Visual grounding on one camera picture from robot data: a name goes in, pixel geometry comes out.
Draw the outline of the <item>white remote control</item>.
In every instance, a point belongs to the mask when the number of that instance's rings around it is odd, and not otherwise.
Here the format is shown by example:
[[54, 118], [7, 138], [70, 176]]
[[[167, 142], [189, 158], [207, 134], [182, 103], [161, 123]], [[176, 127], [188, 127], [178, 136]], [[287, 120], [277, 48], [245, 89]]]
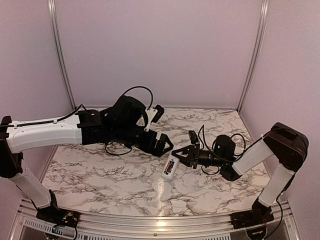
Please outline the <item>white remote control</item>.
[[161, 177], [164, 180], [171, 181], [175, 176], [179, 163], [180, 160], [176, 156], [173, 156], [172, 153], [170, 153], [167, 161], [165, 162], [164, 168], [161, 171]]

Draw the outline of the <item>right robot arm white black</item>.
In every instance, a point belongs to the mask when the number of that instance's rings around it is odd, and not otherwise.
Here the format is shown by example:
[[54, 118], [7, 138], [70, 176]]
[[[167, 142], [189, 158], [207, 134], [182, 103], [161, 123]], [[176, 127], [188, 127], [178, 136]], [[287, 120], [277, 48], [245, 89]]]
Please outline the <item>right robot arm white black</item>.
[[225, 134], [215, 139], [212, 149], [201, 149], [194, 131], [189, 132], [189, 137], [191, 144], [173, 150], [171, 156], [194, 169], [198, 165], [217, 167], [219, 174], [230, 182], [238, 180], [268, 158], [277, 158], [279, 165], [247, 214], [252, 224], [260, 223], [274, 201], [289, 188], [307, 159], [309, 147], [309, 140], [304, 134], [280, 122], [275, 123], [241, 154], [235, 154], [236, 144]]

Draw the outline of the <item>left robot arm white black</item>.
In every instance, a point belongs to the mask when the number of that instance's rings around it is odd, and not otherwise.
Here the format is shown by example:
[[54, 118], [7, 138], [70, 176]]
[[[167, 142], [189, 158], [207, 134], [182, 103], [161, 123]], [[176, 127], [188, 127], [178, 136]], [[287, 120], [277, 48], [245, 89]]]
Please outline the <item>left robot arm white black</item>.
[[164, 114], [164, 108], [146, 107], [134, 97], [121, 95], [116, 103], [101, 111], [76, 109], [58, 118], [39, 121], [13, 121], [0, 124], [0, 176], [12, 181], [53, 223], [63, 219], [56, 197], [30, 173], [23, 162], [23, 151], [54, 145], [118, 143], [161, 157], [174, 147], [169, 137], [150, 130]]

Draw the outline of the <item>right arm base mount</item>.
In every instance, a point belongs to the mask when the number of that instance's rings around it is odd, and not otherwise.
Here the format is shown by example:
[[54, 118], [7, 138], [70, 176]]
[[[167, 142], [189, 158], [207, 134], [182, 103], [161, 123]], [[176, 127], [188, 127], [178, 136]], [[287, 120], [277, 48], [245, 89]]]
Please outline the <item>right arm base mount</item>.
[[273, 221], [275, 218], [272, 209], [268, 207], [265, 209], [253, 208], [251, 210], [235, 212], [230, 215], [230, 219], [234, 229], [241, 229], [262, 225]]

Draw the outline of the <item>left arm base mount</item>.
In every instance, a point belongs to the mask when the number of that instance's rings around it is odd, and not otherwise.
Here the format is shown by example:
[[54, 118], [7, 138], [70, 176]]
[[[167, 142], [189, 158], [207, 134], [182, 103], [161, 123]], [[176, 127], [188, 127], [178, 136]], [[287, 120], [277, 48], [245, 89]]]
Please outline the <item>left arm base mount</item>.
[[64, 208], [39, 208], [37, 210], [36, 218], [53, 223], [58, 226], [67, 226], [76, 228], [78, 225], [80, 213], [74, 210]]

